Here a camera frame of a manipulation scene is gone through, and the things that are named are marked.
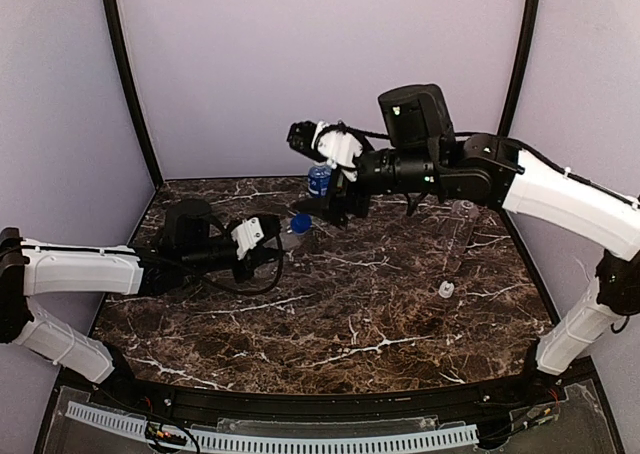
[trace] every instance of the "blue bottle cap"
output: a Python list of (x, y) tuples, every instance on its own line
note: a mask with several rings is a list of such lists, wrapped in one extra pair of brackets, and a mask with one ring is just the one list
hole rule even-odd
[(309, 214), (298, 213), (291, 219), (291, 230), (295, 234), (304, 234), (311, 229), (311, 216)]

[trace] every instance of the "marble table surface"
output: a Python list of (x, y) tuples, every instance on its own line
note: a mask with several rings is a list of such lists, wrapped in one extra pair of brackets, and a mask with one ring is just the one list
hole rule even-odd
[[(133, 244), (148, 245), (164, 210), (194, 197), (225, 223), (291, 216), (305, 180), (169, 181)], [(500, 217), (461, 217), (458, 206), (427, 200), (406, 217), (401, 196), (375, 197), (369, 217), (346, 231), (314, 219), (268, 294), (194, 281), (154, 298), (109, 295), (94, 335), (118, 346), (141, 379), (209, 389), (379, 393), (517, 374), (549, 316)], [(268, 284), (275, 267), (240, 288)], [(443, 281), (455, 286), (448, 299), (438, 295)]]

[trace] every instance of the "white bracket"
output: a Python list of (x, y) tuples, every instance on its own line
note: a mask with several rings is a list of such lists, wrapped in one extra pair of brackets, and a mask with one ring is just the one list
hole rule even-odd
[[(318, 134), (328, 125), (329, 124), (323, 121), (318, 122), (312, 145), (315, 144)], [(316, 150), (327, 158), (327, 165), (331, 167), (331, 169), (337, 169), (338, 167), (355, 169), (356, 166), (353, 163), (353, 158), (362, 154), (362, 144), (351, 134), (330, 131), (320, 138)], [(351, 182), (355, 182), (358, 177), (355, 170), (343, 169), (343, 173)]]
[(260, 221), (257, 217), (242, 221), (242, 224), (231, 231), (231, 238), (238, 243), (238, 260), (244, 259), (247, 252), (264, 238)]

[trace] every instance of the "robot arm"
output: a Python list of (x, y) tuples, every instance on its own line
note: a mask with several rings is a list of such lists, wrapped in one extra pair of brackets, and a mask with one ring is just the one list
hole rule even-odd
[[(326, 158), (335, 169), (334, 189), (318, 209), (328, 221), (344, 226), (346, 214), (366, 217), (362, 204), (373, 194), (435, 194), (441, 202), (466, 199), (534, 216), (603, 246), (597, 277), (562, 322), (538, 342), (535, 367), (544, 375), (560, 375), (613, 322), (640, 312), (635, 292), (640, 286), (637, 199), (561, 169), (520, 141), (455, 134), (438, 86), (406, 86), (382, 94), (378, 101), (395, 149), (375, 151), (362, 131), (343, 124), (305, 122), (289, 132), (292, 149), (315, 160)], [(358, 210), (350, 210), (354, 205)], [(337, 214), (336, 206), (341, 211)]]
[[(0, 233), (0, 342), (25, 346), (100, 384), (111, 375), (131, 376), (112, 346), (90, 339), (48, 313), (34, 296), (47, 292), (160, 294), (182, 282), (175, 271), (184, 262), (199, 272), (232, 269), (241, 282), (252, 268), (272, 259), (263, 247), (280, 229), (277, 216), (256, 216), (232, 223), (210, 238), (208, 204), (188, 200), (168, 211), (164, 256), (126, 246), (81, 247), (23, 239), (18, 229)], [(163, 264), (162, 259), (169, 261)]]

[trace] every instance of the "blue bottle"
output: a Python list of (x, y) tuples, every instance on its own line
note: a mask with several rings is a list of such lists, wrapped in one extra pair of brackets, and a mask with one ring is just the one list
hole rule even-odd
[(309, 169), (309, 194), (311, 197), (324, 197), (327, 195), (331, 168), (325, 162), (314, 162)]
[(302, 242), (302, 236), (311, 229), (311, 216), (309, 214), (298, 213), (292, 219), (282, 221), (280, 240), (285, 251), (290, 252), (297, 248)]

